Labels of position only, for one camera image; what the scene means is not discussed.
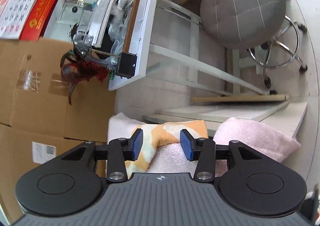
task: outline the ribbed surface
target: ribbed surface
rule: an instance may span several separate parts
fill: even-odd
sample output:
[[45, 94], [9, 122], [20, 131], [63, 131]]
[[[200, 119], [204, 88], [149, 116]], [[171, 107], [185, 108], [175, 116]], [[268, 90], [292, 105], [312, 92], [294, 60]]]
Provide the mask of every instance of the ribbed surface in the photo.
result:
[[298, 226], [309, 225], [298, 214], [263, 219], [228, 206], [212, 185], [196, 183], [188, 173], [134, 174], [111, 185], [89, 209], [63, 218], [26, 215], [15, 226]]

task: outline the stool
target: stool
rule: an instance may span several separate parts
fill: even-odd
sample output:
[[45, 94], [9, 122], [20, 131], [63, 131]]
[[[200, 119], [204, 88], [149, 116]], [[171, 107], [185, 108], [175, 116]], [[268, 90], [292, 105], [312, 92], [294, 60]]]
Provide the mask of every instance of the stool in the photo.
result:
[[[290, 20], [286, 15], [286, 0], [202, 0], [200, 8], [201, 23], [206, 32], [229, 49], [247, 49], [257, 64], [263, 66], [265, 85], [271, 86], [267, 68], [278, 68], [297, 60], [300, 73], [308, 67], [297, 55], [299, 48], [298, 29], [303, 33], [307, 28], [303, 24]], [[289, 26], [280, 30], [284, 20]], [[297, 45], [295, 51], [278, 41], [290, 27], [295, 29]], [[254, 47], [267, 50], [264, 62], [255, 57]], [[269, 63], [272, 47], [279, 46], [291, 55], [287, 62], [271, 66]]]

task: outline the screw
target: screw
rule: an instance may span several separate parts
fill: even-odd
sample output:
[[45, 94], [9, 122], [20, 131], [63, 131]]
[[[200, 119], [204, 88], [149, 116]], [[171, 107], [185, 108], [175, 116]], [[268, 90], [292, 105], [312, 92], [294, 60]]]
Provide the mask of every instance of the screw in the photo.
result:
[[124, 174], [121, 172], [113, 172], [110, 173], [109, 178], [113, 180], [121, 180], [124, 178]]
[[200, 180], [208, 180], [212, 178], [212, 174], [209, 172], [200, 172], [200, 173], [197, 173], [197, 178]]

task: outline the floor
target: floor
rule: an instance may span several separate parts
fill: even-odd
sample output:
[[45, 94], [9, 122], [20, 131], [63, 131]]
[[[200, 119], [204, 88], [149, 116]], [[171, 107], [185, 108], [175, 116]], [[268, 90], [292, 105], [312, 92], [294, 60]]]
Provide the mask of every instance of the floor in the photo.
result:
[[[162, 34], [166, 33], [166, 26], [161, 25], [161, 19], [164, 12], [158, 12], [156, 21], [159, 21], [158, 36], [153, 36], [154, 42], [164, 42], [170, 49], [184, 52], [184, 47], [188, 46], [188, 39], [185, 38], [187, 33], [171, 32], [174, 39], [169, 42], [160, 39]], [[297, 135], [297, 140], [301, 143], [300, 151], [292, 154], [285, 164], [299, 172], [307, 181], [308, 189], [312, 189], [314, 184], [320, 182], [320, 141], [319, 136], [319, 75], [320, 68], [320, 0], [291, 0], [288, 2], [287, 15], [303, 22], [308, 27], [308, 34], [301, 35], [301, 44], [299, 55], [308, 65], [308, 72], [305, 75], [299, 75], [299, 65], [296, 62], [277, 70], [269, 72], [272, 81], [272, 89], [276, 89], [279, 93], [291, 94], [294, 101], [308, 101], [308, 109]], [[172, 21], [171, 24], [185, 24], [180, 20]], [[292, 45], [294, 41], [290, 35], [284, 37], [284, 43]], [[156, 57], [151, 55], [150, 62], [155, 61]], [[212, 61], [220, 69], [225, 69], [225, 55], [217, 46], [215, 55], [209, 51], [202, 56], [202, 61]], [[187, 77], [188, 69], [178, 66], [167, 71], [169, 74], [178, 75], [179, 77]], [[242, 71], [243, 79], [264, 87], [261, 77], [255, 75], [255, 69], [250, 68]], [[200, 79], [207, 81], [207, 77], [199, 76]], [[225, 84], [218, 81], [211, 82], [212, 86], [223, 89]], [[116, 112], [123, 112], [125, 115], [142, 119], [142, 115], [154, 113], [157, 109], [166, 109], [170, 107], [184, 106], [189, 103], [189, 99], [193, 95], [207, 95], [203, 91], [191, 90], [186, 86], [181, 86], [169, 82], [155, 81], [144, 78], [125, 86], [117, 91]]]

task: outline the round stool seat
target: round stool seat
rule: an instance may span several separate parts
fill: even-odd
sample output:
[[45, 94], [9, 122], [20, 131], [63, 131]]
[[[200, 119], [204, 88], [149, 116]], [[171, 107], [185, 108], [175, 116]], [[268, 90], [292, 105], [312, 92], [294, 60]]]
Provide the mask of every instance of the round stool seat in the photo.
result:
[[268, 41], [284, 21], [286, 0], [202, 0], [201, 23], [230, 49], [254, 48]]

